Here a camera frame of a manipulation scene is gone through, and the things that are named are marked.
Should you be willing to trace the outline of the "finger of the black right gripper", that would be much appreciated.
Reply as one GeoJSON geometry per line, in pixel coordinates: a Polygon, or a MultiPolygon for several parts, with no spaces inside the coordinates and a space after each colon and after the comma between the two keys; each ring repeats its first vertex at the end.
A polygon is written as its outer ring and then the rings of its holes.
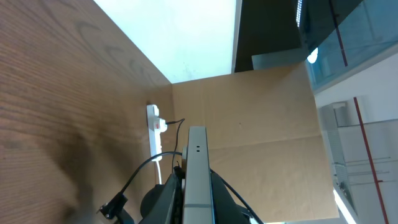
{"type": "Polygon", "coordinates": [[[183,220],[182,180],[185,172],[175,166],[165,184],[156,184],[146,193],[147,224],[181,224],[183,220]]]}
{"type": "Polygon", "coordinates": [[[238,208],[221,177],[211,173],[211,185],[216,224],[248,224],[249,220],[238,208]]]}

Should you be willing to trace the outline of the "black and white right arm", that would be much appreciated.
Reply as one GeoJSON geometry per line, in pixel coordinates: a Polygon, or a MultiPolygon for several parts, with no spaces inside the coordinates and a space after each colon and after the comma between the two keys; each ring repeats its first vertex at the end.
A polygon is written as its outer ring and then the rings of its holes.
{"type": "MultiPolygon", "coordinates": [[[[184,171],[174,167],[164,185],[157,184],[142,199],[141,223],[182,223],[184,171]]],[[[247,205],[236,204],[231,194],[237,194],[224,179],[213,170],[210,171],[213,223],[249,223],[254,211],[247,205]]]]}

